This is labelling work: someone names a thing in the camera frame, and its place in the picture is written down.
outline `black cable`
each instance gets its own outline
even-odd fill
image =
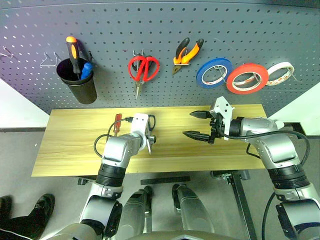
[[[112,136],[112,135],[109,135],[109,134],[102,134],[102,135],[98,136],[98,137],[96,138],[96,140],[94,141],[94,143],[93,143],[93,150],[94,150],[95,154],[97,154],[100,158],[102,158],[102,155],[101,155],[101,154],[98,152],[98,150],[97,150],[97,143],[98,143],[98,141],[99,141],[102,137],[113,137],[113,136]]]
[[[268,131],[268,132],[264,132],[264,133],[247,135],[247,136],[230,136],[230,135],[224,134],[221,131],[221,129],[219,129],[219,128],[217,128],[217,130],[218,130],[219,134],[221,134],[223,137],[226,137],[228,139],[253,139],[253,138],[264,137],[264,136],[269,136],[269,135],[273,135],[273,134],[293,134],[293,135],[299,136],[300,138],[302,138],[305,141],[305,145],[306,145],[305,153],[304,153],[303,159],[300,163],[302,166],[306,163],[307,158],[310,153],[310,143],[309,143],[308,138],[305,135],[303,135],[302,133],[297,132],[297,131],[279,130],[279,131]]]
[[[110,135],[110,131],[111,131],[112,127],[113,127],[116,123],[119,123],[119,122],[122,122],[122,121],[128,121],[128,119],[129,119],[129,117],[126,117],[126,118],[122,118],[122,119],[117,120],[117,121],[115,121],[114,123],[112,123],[112,124],[110,125],[110,127],[109,127],[109,130],[108,130],[107,135]]]
[[[250,146],[251,146],[251,144],[250,144],[250,143],[248,143],[248,146],[246,147],[246,151],[245,151],[245,153],[246,153],[246,154],[248,154],[248,155],[251,155],[251,156],[254,156],[254,157],[256,157],[256,158],[260,159],[260,157],[259,157],[258,155],[255,155],[254,153],[249,152],[249,148],[250,148]]]
[[[269,211],[269,207],[270,204],[272,202],[272,200],[275,197],[275,193],[273,192],[268,200],[268,202],[266,203],[265,209],[264,209],[264,214],[263,214],[263,219],[262,219],[262,227],[261,227],[261,238],[262,240],[266,239],[266,221],[267,221],[267,215],[268,215],[268,211]]]
[[[110,135],[110,131],[111,131],[112,127],[113,127],[116,123],[119,123],[119,122],[121,122],[121,121],[128,121],[128,122],[131,121],[131,122],[132,122],[132,119],[133,119],[133,117],[126,117],[126,118],[122,118],[122,119],[120,119],[120,120],[117,120],[117,121],[115,121],[114,123],[111,124],[111,126],[109,127],[109,130],[108,130],[108,133],[107,133],[107,134],[102,134],[102,135],[98,136],[98,137],[96,138],[96,140],[94,141],[94,143],[93,143],[93,150],[94,150],[95,154],[97,154],[100,158],[102,158],[102,154],[100,154],[100,153],[98,152],[98,150],[97,150],[97,143],[98,143],[98,141],[99,141],[102,137],[106,137],[106,141],[105,141],[105,142],[108,141],[109,137],[113,137],[112,135]]]
[[[226,138],[229,138],[229,139],[252,139],[252,138],[263,137],[263,136],[268,136],[268,135],[273,135],[273,134],[293,134],[293,135],[296,135],[296,136],[302,138],[305,141],[305,152],[304,152],[304,156],[303,156],[303,159],[300,162],[300,164],[303,166],[306,163],[307,159],[308,159],[308,156],[309,156],[309,153],[310,153],[310,143],[309,143],[308,138],[305,135],[303,135],[302,133],[300,133],[300,132],[290,131],[290,130],[279,130],[279,131],[269,131],[269,132],[254,134],[254,135],[247,135],[247,136],[229,136],[227,134],[224,134],[221,131],[220,127],[218,127],[218,126],[221,126],[221,124],[222,124],[221,120],[222,119],[217,118],[216,129],[223,137],[226,137]],[[248,144],[248,147],[246,148],[246,152],[249,155],[252,155],[252,153],[250,154],[250,152],[248,152],[249,148],[250,148],[250,144]],[[271,204],[272,200],[274,199],[275,195],[276,194],[273,192],[272,195],[270,196],[266,206],[265,206],[265,209],[264,209],[262,227],[261,227],[262,240],[266,239],[265,238],[265,233],[266,233],[267,215],[268,215],[270,204]]]

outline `red tape roll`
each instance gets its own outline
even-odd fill
[[[253,73],[256,74],[259,82],[250,87],[237,87],[234,81],[241,74]],[[233,72],[230,73],[226,80],[226,87],[234,94],[252,94],[262,89],[269,80],[269,74],[264,66],[255,63],[246,63],[237,67]]]

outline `blue tape roll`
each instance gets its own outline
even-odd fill
[[[232,63],[228,59],[222,57],[222,58],[212,59],[212,60],[206,62],[205,64],[203,64],[196,74],[196,83],[200,87],[205,88],[205,89],[213,89],[213,88],[218,87],[221,84],[223,84],[224,79],[222,77],[218,78],[215,81],[205,81],[203,79],[204,75],[206,74],[206,72],[208,70],[212,69],[213,67],[217,67],[217,66],[221,66],[224,68],[223,77],[227,81],[227,78],[228,78],[229,74],[232,72],[233,67],[232,67]]]

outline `scissor handle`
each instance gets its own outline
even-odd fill
[[[136,76],[134,76],[132,73],[131,73],[131,66],[134,62],[136,61],[139,61],[139,68],[138,68],[138,72],[136,73]],[[146,64],[146,58],[144,56],[134,56],[133,58],[131,58],[129,64],[128,64],[128,72],[129,72],[129,75],[131,76],[131,78],[136,81],[136,82],[139,82],[140,81],[140,77],[141,77],[141,74],[142,74],[142,71],[144,70],[143,66]]]
[[[144,75],[143,75],[143,81],[148,82],[151,79],[153,79],[157,73],[159,72],[159,68],[160,68],[160,63],[159,61],[153,57],[153,56],[147,56],[145,58],[146,62],[144,63]],[[149,72],[149,66],[150,66],[150,62],[154,62],[156,65],[156,69],[155,71],[152,73],[152,75],[150,77],[148,77],[148,72]]]

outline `red screwdriver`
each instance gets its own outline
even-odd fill
[[[122,114],[121,113],[116,114],[114,121],[118,121],[120,119],[122,119]],[[117,122],[113,126],[113,132],[115,137],[118,135],[118,132],[120,132],[120,126],[121,126],[121,121]]]

